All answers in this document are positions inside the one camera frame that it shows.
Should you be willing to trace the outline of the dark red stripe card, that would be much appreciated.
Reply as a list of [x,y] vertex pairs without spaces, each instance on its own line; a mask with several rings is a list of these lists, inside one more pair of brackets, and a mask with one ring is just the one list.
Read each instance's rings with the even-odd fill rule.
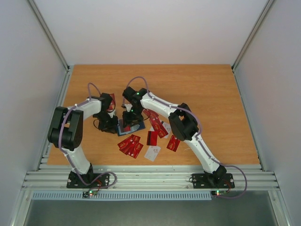
[[131,127],[130,126],[126,126],[123,128],[123,132],[130,132],[131,131]]

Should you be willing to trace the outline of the blue leather card holder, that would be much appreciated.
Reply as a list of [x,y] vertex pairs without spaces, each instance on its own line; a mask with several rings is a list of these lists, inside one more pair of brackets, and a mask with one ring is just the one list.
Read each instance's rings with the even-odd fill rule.
[[120,136],[124,136],[127,134],[131,134],[134,133],[136,131],[140,131],[142,129],[145,129],[145,124],[144,122],[140,122],[139,124],[136,124],[134,126],[126,126],[123,127],[123,120],[119,119],[118,120],[118,125],[117,125],[117,135]]

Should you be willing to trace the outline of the white card bottom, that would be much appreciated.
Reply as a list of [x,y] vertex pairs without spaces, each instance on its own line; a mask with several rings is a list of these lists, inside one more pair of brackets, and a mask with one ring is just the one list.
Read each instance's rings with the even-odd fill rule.
[[144,157],[149,161],[155,161],[160,150],[161,147],[159,146],[149,146]]

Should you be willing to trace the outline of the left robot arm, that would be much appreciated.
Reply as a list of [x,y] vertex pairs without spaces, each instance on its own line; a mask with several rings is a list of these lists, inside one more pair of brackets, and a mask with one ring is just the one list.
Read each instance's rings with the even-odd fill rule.
[[114,102],[110,94],[102,93],[69,108],[55,108],[48,131],[48,141],[60,149],[72,167],[67,182],[68,188],[92,187],[101,177],[94,173],[92,164],[84,155],[81,146],[83,124],[85,119],[93,117],[98,121],[98,130],[116,134],[118,117],[115,110],[110,109],[111,103]]

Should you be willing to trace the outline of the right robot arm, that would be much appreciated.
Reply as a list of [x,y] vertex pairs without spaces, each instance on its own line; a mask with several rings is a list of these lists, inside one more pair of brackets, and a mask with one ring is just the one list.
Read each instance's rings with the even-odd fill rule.
[[217,188],[223,184],[227,170],[205,144],[198,128],[199,121],[187,104],[170,103],[148,92],[145,88],[136,91],[127,87],[122,96],[132,105],[128,112],[129,116],[124,119],[126,124],[140,120],[144,109],[152,110],[168,118],[172,134],[186,143],[200,161],[205,174],[205,183],[210,188]]

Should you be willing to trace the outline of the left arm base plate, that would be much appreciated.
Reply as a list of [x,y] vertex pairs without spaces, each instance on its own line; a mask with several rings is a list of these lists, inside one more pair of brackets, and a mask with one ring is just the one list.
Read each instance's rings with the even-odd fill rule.
[[110,175],[108,173],[103,174],[95,182],[91,183],[97,176],[99,176],[99,174],[93,173],[92,178],[87,180],[87,177],[83,175],[83,179],[89,184],[85,185],[76,173],[71,172],[68,176],[66,187],[69,189],[88,189],[98,186],[107,186],[109,184]]

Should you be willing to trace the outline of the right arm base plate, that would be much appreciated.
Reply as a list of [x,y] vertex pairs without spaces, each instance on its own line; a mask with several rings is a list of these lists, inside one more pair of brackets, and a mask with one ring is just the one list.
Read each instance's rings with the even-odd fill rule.
[[233,175],[226,173],[222,178],[210,178],[205,173],[194,173],[189,181],[193,184],[194,189],[217,189],[217,188],[235,188]]

